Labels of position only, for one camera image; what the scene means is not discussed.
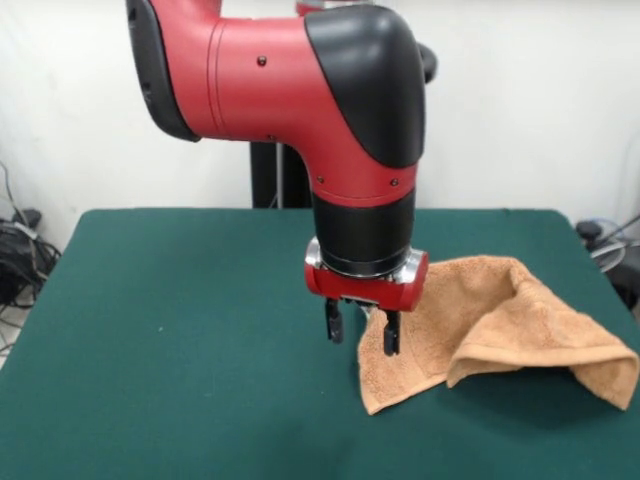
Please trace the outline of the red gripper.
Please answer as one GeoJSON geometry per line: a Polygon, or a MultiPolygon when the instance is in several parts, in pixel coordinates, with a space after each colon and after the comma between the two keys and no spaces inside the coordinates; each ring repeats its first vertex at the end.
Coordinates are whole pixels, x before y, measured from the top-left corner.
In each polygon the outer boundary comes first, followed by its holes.
{"type": "Polygon", "coordinates": [[[334,344],[343,341],[343,319],[338,300],[359,300],[386,310],[384,353],[391,357],[400,351],[401,314],[398,311],[410,312],[416,308],[422,297],[428,267],[429,256],[426,252],[411,251],[406,262],[390,276],[347,277],[325,268],[319,251],[307,251],[304,276],[312,293],[327,297],[327,336],[334,344]]]}

